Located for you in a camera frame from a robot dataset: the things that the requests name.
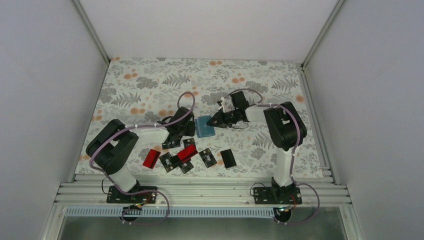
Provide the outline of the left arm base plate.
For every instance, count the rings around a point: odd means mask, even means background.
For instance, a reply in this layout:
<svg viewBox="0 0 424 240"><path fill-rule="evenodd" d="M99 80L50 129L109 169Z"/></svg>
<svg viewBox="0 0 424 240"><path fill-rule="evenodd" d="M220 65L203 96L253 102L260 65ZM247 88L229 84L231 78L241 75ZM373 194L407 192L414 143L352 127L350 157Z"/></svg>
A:
<svg viewBox="0 0 424 240"><path fill-rule="evenodd" d="M156 192L126 195L120 192L115 186L110 186L108 189L106 202L108 204L155 204L156 198Z"/></svg>

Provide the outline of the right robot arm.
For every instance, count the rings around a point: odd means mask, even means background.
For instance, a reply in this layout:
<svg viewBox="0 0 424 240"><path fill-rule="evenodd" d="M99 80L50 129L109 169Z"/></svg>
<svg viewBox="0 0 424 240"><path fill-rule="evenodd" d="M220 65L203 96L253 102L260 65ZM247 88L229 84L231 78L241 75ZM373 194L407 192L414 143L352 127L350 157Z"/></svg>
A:
<svg viewBox="0 0 424 240"><path fill-rule="evenodd" d="M233 110L225 111L223 97L217 103L219 110L207 122L208 126L228 129L242 121L265 123L270 139L277 148L276 170L271 179L270 195L274 202L284 203L295 195L294 163L297 148L307 136L307 128L290 101L281 104L250 104L242 90L229 94Z"/></svg>

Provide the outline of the teal leather card holder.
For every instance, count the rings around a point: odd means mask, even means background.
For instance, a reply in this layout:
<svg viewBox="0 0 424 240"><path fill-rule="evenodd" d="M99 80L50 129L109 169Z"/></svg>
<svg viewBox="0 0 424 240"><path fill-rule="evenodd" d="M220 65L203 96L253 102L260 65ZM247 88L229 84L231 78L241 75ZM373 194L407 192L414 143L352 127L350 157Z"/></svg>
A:
<svg viewBox="0 0 424 240"><path fill-rule="evenodd" d="M211 118L210 115L203 115L195 119L195 132L198 138L212 137L215 135L214 127L207 124Z"/></svg>

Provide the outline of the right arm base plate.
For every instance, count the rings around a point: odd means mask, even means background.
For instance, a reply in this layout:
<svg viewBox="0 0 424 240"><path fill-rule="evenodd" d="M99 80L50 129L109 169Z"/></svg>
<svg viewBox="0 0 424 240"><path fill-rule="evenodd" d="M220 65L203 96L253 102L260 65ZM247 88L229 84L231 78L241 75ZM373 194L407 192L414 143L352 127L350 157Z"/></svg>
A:
<svg viewBox="0 0 424 240"><path fill-rule="evenodd" d="M303 203L298 187L290 189L254 187L252 194L256 205L301 205Z"/></svg>

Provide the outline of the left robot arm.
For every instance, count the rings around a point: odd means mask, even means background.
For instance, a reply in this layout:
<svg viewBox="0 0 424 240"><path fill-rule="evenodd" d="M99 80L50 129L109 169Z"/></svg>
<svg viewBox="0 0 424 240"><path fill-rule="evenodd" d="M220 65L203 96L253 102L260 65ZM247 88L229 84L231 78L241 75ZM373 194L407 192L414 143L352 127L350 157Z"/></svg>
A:
<svg viewBox="0 0 424 240"><path fill-rule="evenodd" d="M166 117L153 125L127 127L118 119L111 120L86 147L90 166L111 180L119 190L119 196L131 203L139 197L139 182L126 166L136 143L179 146L183 136L194 136L193 109L179 107L174 116Z"/></svg>

